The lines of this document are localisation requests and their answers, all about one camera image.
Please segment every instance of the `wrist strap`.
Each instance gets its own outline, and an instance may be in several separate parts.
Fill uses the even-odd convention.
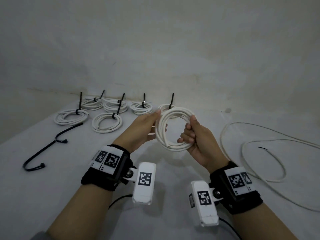
[[[129,168],[134,167],[132,160],[130,159],[130,153],[121,146],[118,145],[109,145],[108,147],[114,147],[121,150],[122,156],[118,159],[116,163],[116,168],[113,170],[113,173],[107,173],[107,171],[103,167],[107,167],[107,165],[111,165],[110,163],[105,163],[108,159],[108,152],[100,150],[93,158],[94,163],[101,164],[101,167],[97,167],[94,163],[91,163],[90,168],[82,177],[81,184],[94,184],[100,188],[109,191],[115,191],[120,182],[124,184],[128,183],[128,180],[123,179],[122,177],[127,173]],[[101,158],[103,155],[103,159],[101,161],[97,161],[97,159]]]
[[[245,169],[232,161],[210,174],[210,179],[210,188],[220,192],[220,202],[230,214],[243,213],[263,203]]]

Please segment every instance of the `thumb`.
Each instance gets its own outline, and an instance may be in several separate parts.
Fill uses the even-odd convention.
[[[195,117],[194,114],[190,116],[190,125],[192,126],[192,130],[194,131],[194,133],[197,134],[197,132],[199,132],[199,130],[201,128],[201,125],[197,121],[197,118]]]
[[[160,116],[161,116],[161,110],[158,109],[154,113],[149,114],[149,116],[147,117],[147,121],[149,124],[153,125],[153,123],[156,122]]]

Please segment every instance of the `black wrist strap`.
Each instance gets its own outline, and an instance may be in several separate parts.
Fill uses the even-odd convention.
[[[238,167],[234,162],[220,168],[210,174],[210,188],[215,188],[220,192],[223,198],[220,202],[230,212],[230,214],[239,214],[249,211],[263,203],[260,194],[254,190],[249,193],[235,195],[234,190],[227,178],[225,170]]]
[[[94,184],[102,189],[115,191],[120,182],[124,184],[128,183],[128,180],[123,179],[122,177],[127,173],[129,168],[134,167],[132,160],[130,159],[130,153],[121,146],[118,145],[109,145],[110,147],[115,147],[123,151],[123,155],[120,159],[121,162],[121,171],[117,173],[119,177],[113,178],[110,174],[94,169],[90,167],[85,175],[82,177],[81,184]]]

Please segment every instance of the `black wire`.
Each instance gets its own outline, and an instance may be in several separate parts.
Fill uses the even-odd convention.
[[[132,196],[133,196],[132,194],[127,194],[127,195],[121,196],[120,198],[117,198],[114,202],[110,204],[108,209],[110,209],[110,207],[113,206],[113,204],[116,203],[118,200],[121,200],[122,198],[126,198],[126,197],[132,197]]]
[[[240,240],[242,240],[242,238],[240,237],[239,233],[237,233],[237,231],[233,228],[233,226],[230,225],[229,222],[227,222],[225,219],[222,219],[221,217],[219,217],[219,220],[221,220],[221,221],[223,221],[224,223],[226,223],[226,224],[235,232],[235,234],[237,234],[238,238],[239,238]]]

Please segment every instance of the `loose white cable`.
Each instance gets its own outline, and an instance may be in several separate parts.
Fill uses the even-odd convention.
[[[113,99],[113,98],[103,98],[103,109],[108,112],[108,113],[116,113],[118,111],[119,108],[119,103],[117,99]],[[126,104],[126,102],[124,100],[122,100],[121,102],[121,107],[120,107],[120,111],[119,114],[125,112],[128,109],[128,106]]]
[[[73,126],[81,122],[84,122],[89,116],[88,112],[79,109],[78,115],[80,115],[80,117],[77,117],[75,119],[69,119],[69,120],[65,119],[67,116],[73,115],[73,114],[77,115],[75,109],[64,110],[59,112],[53,120],[58,125]]]
[[[290,137],[292,139],[272,139],[272,140],[254,140],[254,141],[248,141],[246,143],[244,143],[241,147],[241,159],[246,163],[246,165],[248,166],[248,168],[251,170],[248,171],[248,173],[258,179],[260,179],[261,181],[265,182],[274,192],[276,192],[278,195],[280,195],[281,197],[285,198],[286,200],[296,204],[297,206],[300,206],[302,208],[305,208],[305,209],[308,209],[308,210],[311,210],[311,211],[315,211],[315,212],[320,212],[320,209],[319,208],[315,208],[315,207],[312,207],[312,206],[307,206],[307,205],[303,205],[301,203],[298,203],[296,202],[295,200],[285,196],[283,193],[281,193],[280,191],[278,191],[277,189],[275,189],[271,184],[269,184],[268,182],[274,182],[274,183],[278,183],[278,182],[282,182],[284,180],[284,178],[286,177],[287,175],[287,170],[286,170],[286,167],[284,166],[284,164],[282,163],[282,161],[277,157],[275,156],[273,153],[271,153],[269,150],[266,150],[272,157],[274,157],[278,162],[279,164],[281,165],[282,169],[283,169],[283,177],[281,179],[265,179],[263,178],[260,174],[258,174],[251,166],[250,164],[248,163],[248,161],[246,160],[246,158],[244,157],[243,155],[243,151],[244,151],[244,148],[246,145],[248,145],[249,143],[253,143],[253,142],[263,142],[263,141],[294,141],[294,142],[298,142],[298,143],[302,143],[302,144],[305,144],[305,145],[308,145],[308,146],[311,146],[311,147],[314,147],[314,148],[317,148],[317,149],[320,149],[320,145],[316,144],[316,143],[313,143],[313,142],[310,142],[310,141],[306,141],[306,140],[302,140],[302,139],[299,139],[299,138],[296,138],[296,137],[293,137],[293,136],[289,136],[285,133],[282,133],[282,132],[279,132],[279,131],[276,131],[274,129],[270,129],[268,127],[265,127],[265,126],[262,126],[262,125],[257,125],[257,124],[251,124],[251,123],[246,123],[246,122],[233,122],[233,123],[230,123],[230,124],[227,124],[221,134],[220,134],[220,145],[221,145],[221,149],[223,151],[223,153],[226,155],[226,157],[232,161],[232,159],[229,157],[228,153],[226,152],[224,146],[223,146],[223,143],[222,143],[222,137],[224,135],[224,133],[226,132],[227,128],[230,126],[230,125],[233,125],[233,124],[247,124],[247,125],[255,125],[255,126],[258,126],[258,127],[262,127],[262,128],[265,128],[265,129],[268,129],[268,130],[271,130],[271,131],[274,131],[276,133],[279,133],[281,135],[284,135],[284,136],[287,136],[287,137]]]
[[[132,102],[130,108],[136,115],[146,115],[153,112],[151,102],[145,102],[143,106],[144,107],[142,107],[142,103]]]
[[[170,118],[172,118],[173,116],[176,116],[190,123],[191,115],[193,115],[193,113],[190,110],[186,108],[181,108],[181,107],[175,107],[175,108],[169,109],[162,114],[160,120],[158,120],[155,124],[155,137],[164,148],[172,152],[181,152],[190,148],[193,145],[193,143],[186,143],[186,142],[182,142],[182,143],[171,142],[166,138],[166,124]]]
[[[116,124],[112,125],[112,126],[108,126],[108,127],[101,127],[100,123],[102,120],[106,119],[106,118],[112,118],[113,113],[101,113],[98,114],[97,116],[95,116],[92,119],[92,129],[97,132],[97,133],[110,133],[113,132],[117,129],[119,129],[122,126],[122,118],[117,115],[114,114],[114,118],[117,120]]]
[[[160,105],[160,106],[158,107],[158,109],[161,110],[161,114],[162,114],[163,112],[167,111],[167,110],[169,109],[169,107],[170,107],[170,104],[162,104],[162,105]]]
[[[103,107],[102,100],[98,97],[95,98],[85,98],[81,103],[81,108],[85,111],[94,111],[101,109]]]

